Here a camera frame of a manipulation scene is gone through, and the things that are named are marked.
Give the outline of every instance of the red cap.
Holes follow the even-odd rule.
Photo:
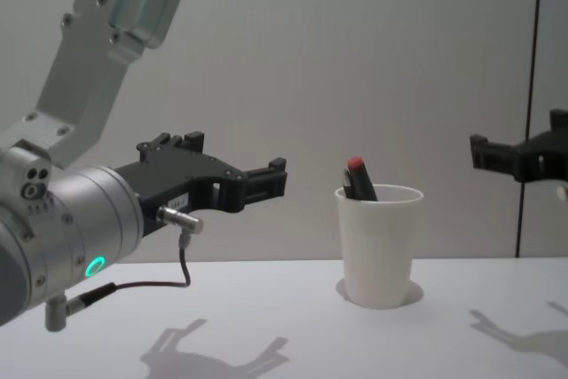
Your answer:
[[[352,157],[349,159],[349,161],[347,161],[347,167],[349,168],[349,170],[357,170],[364,165],[365,162],[363,162],[363,157],[360,156]]]

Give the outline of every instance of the gray wall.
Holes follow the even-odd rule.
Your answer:
[[[568,0],[540,0],[536,53],[531,135],[550,129],[551,109],[568,109]],[[568,208],[556,187],[544,182],[525,189],[523,256],[568,256]]]
[[[0,124],[33,106],[73,0],[0,0]],[[469,135],[524,135],[534,0],[183,0],[134,64],[100,144],[76,167],[137,158],[162,131],[202,130],[243,169],[287,157],[287,196],[202,212],[193,259],[339,256],[333,191],[362,154],[374,181],[426,194],[422,257],[509,257],[518,186],[471,168]],[[131,260],[174,260],[177,233]]]

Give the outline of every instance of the paper cup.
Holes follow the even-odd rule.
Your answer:
[[[382,310],[401,306],[409,289],[424,194],[405,186],[374,187],[379,201],[347,199],[342,188],[335,197],[347,295]]]

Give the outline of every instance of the white table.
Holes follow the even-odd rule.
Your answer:
[[[178,268],[116,265],[72,295],[110,280],[179,279]],[[423,299],[384,312],[338,295],[337,261],[192,272],[190,289],[120,291],[59,334],[43,330],[43,307],[25,314],[0,328],[0,377],[568,377],[568,259],[418,260]]]

